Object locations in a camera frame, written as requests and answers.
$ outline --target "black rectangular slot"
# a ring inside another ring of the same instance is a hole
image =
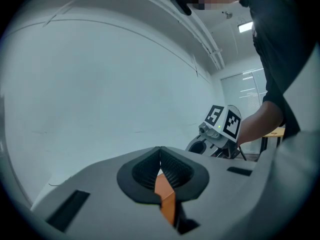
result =
[[[252,173],[252,170],[242,169],[242,168],[238,168],[238,167],[229,167],[227,169],[227,171],[235,173],[235,174],[241,174],[244,176],[250,176]]]
[[[65,232],[89,197],[89,193],[76,190],[46,221],[61,232]]]

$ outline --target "forearm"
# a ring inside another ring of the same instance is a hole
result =
[[[269,134],[282,123],[283,119],[280,108],[270,101],[265,101],[256,113],[242,121],[238,146]]]

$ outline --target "black and white square marker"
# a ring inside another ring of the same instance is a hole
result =
[[[223,106],[213,105],[204,121],[206,121],[208,124],[212,126],[215,126],[223,110],[224,110]]]
[[[223,132],[236,139],[240,127],[240,117],[238,117],[231,110],[228,111],[228,115],[226,116],[225,125],[223,128]]]

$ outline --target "person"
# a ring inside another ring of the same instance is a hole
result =
[[[310,10],[303,0],[197,0],[206,4],[239,1],[250,8],[254,25],[253,45],[266,78],[266,95],[259,110],[243,120],[237,145],[254,141],[285,124],[284,139],[300,128],[284,93],[303,69],[317,38]]]

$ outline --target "table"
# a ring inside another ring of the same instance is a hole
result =
[[[278,127],[274,129],[272,132],[263,136],[261,141],[260,154],[262,153],[262,151],[267,149],[268,138],[277,138],[276,146],[278,147],[281,142],[281,137],[283,137],[284,134],[285,134],[285,128]]]

